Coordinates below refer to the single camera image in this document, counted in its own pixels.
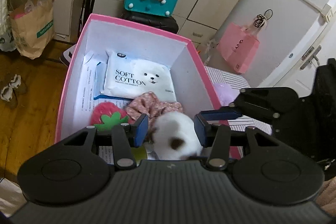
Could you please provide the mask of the white round plush toy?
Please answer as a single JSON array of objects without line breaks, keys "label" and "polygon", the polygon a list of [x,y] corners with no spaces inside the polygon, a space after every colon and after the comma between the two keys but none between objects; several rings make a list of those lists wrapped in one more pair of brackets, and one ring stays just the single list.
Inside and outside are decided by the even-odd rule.
[{"label": "white round plush toy", "polygon": [[203,149],[193,120],[176,111],[162,114],[155,120],[151,142],[159,160],[186,160],[200,156]]}]

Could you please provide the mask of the grey white shoes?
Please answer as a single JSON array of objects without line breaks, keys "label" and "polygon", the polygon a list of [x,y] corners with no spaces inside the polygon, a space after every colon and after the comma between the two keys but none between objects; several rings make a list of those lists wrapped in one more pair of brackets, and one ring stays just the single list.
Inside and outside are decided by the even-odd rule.
[{"label": "grey white shoes", "polygon": [[18,105],[17,96],[27,92],[27,85],[21,75],[9,75],[4,81],[1,81],[1,100],[11,109]]}]

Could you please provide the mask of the red strawberry plush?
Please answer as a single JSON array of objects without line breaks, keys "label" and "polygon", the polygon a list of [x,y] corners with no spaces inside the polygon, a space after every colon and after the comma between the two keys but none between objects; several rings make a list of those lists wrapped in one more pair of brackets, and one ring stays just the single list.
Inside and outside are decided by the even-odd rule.
[{"label": "red strawberry plush", "polygon": [[108,131],[122,123],[133,124],[134,120],[124,109],[112,102],[99,103],[92,111],[90,125],[95,126],[98,131]]}]

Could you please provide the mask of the white door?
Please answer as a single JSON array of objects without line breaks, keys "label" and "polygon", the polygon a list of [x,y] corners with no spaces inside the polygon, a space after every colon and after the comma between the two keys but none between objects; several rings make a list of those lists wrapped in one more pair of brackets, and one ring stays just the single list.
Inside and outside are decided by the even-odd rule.
[{"label": "white door", "polygon": [[290,87],[300,97],[311,93],[317,67],[335,58],[335,0],[329,0],[322,10],[329,13],[329,19],[320,16],[260,87]]}]

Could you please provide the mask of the paper sheet in box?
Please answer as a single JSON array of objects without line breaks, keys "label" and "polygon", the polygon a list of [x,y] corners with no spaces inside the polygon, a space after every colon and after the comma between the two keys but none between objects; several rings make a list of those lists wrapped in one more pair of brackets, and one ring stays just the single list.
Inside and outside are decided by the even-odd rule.
[{"label": "paper sheet in box", "polygon": [[107,64],[106,57],[93,52],[89,52],[84,56],[73,114],[73,129],[75,131],[85,126],[92,126],[90,125],[91,114],[94,107],[99,103],[112,102],[119,108],[124,109],[130,102],[126,99],[112,97],[94,99],[95,71],[99,63]]}]

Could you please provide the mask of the brown paper bag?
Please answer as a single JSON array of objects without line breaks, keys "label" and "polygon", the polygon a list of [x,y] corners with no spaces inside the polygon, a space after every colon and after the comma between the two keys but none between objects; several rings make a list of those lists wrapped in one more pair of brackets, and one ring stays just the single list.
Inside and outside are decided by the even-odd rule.
[{"label": "brown paper bag", "polygon": [[52,0],[28,0],[10,15],[17,50],[22,56],[36,59],[53,39],[54,14]]}]

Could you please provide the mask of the blue white tissue pack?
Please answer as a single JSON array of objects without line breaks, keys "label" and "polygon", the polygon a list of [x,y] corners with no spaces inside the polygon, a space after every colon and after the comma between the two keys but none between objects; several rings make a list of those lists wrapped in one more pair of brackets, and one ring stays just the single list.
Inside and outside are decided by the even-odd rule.
[{"label": "blue white tissue pack", "polygon": [[137,96],[137,80],[130,62],[99,63],[95,73],[95,100],[104,97],[133,99]]}]

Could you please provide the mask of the black suitcase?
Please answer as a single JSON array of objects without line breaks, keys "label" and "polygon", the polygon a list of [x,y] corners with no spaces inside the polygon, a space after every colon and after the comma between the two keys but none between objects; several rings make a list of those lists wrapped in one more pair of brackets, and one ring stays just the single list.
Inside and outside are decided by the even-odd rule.
[{"label": "black suitcase", "polygon": [[164,17],[124,10],[121,19],[158,28],[160,30],[168,31],[173,34],[177,34],[179,31],[179,26],[172,16]]}]

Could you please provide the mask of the white soft cotton pack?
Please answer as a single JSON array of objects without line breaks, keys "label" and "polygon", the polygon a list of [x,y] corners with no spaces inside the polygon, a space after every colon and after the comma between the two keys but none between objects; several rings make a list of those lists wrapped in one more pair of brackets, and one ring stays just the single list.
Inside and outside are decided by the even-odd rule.
[{"label": "white soft cotton pack", "polygon": [[105,96],[135,99],[153,92],[160,101],[177,100],[170,69],[153,61],[108,51],[108,61],[100,93]]}]

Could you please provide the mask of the green plush ball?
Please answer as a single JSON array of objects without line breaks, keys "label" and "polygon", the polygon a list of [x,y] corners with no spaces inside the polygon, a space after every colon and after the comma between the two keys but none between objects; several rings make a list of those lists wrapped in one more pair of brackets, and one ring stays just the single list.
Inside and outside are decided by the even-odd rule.
[{"label": "green plush ball", "polygon": [[142,160],[147,160],[147,151],[144,145],[138,148],[131,147],[131,153],[137,165],[139,165]]}]

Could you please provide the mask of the pink floral scrunchie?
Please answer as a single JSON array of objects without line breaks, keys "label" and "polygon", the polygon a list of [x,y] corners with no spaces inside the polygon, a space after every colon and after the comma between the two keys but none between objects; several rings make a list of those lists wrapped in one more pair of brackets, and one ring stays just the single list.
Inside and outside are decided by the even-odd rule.
[{"label": "pink floral scrunchie", "polygon": [[149,118],[149,131],[152,131],[159,116],[174,111],[183,113],[183,107],[179,102],[163,102],[153,92],[146,92],[132,100],[125,111],[134,121],[146,114]]}]

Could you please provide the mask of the pink cardboard box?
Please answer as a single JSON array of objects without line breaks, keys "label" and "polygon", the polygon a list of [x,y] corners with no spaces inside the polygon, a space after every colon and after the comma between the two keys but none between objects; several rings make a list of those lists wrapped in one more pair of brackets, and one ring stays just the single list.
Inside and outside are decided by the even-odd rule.
[{"label": "pink cardboard box", "polygon": [[73,129],[73,120],[84,56],[93,52],[107,58],[107,50],[169,67],[177,101],[190,118],[202,110],[220,108],[213,85],[191,40],[127,20],[91,14],[68,68],[58,112],[56,141],[78,131]]}]

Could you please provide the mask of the pink tote bag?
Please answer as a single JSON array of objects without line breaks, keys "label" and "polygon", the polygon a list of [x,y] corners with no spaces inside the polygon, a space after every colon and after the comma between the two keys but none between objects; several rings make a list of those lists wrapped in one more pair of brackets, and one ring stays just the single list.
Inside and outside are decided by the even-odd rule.
[{"label": "pink tote bag", "polygon": [[260,45],[257,34],[253,24],[238,26],[230,23],[224,31],[217,50],[235,72],[244,74],[248,70]]}]

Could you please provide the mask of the purple plush toy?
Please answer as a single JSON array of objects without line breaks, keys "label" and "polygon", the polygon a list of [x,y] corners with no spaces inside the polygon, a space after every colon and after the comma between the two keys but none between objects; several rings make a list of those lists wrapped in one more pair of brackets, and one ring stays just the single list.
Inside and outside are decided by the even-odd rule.
[{"label": "purple plush toy", "polygon": [[228,106],[239,95],[239,90],[233,89],[230,84],[214,83],[213,87],[221,106]]}]

